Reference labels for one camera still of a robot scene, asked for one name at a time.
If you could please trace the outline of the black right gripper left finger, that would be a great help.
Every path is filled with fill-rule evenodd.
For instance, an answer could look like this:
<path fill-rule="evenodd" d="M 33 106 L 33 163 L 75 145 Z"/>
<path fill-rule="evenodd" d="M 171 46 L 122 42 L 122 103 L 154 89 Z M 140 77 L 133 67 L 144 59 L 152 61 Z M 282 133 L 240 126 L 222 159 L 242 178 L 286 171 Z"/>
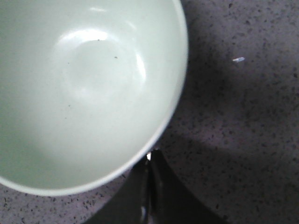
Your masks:
<path fill-rule="evenodd" d="M 86 224 L 146 224 L 149 214 L 149 161 L 131 169 L 119 191 Z"/>

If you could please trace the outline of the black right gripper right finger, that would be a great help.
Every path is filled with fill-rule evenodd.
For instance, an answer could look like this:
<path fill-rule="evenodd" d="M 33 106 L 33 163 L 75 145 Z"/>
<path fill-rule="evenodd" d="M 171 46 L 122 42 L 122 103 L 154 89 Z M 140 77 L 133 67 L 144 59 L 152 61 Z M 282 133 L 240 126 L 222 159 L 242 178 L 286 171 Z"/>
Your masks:
<path fill-rule="evenodd" d="M 150 190 L 155 224 L 226 224 L 175 175 L 161 151 L 150 153 Z"/>

